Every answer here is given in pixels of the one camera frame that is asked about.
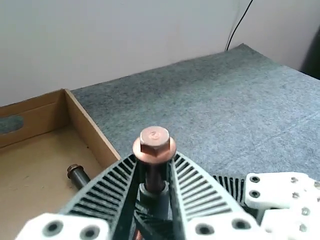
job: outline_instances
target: gray carpet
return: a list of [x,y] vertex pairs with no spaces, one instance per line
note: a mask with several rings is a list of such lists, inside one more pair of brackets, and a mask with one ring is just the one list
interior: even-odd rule
[[244,44],[73,93],[123,157],[159,125],[212,175],[320,179],[320,81]]

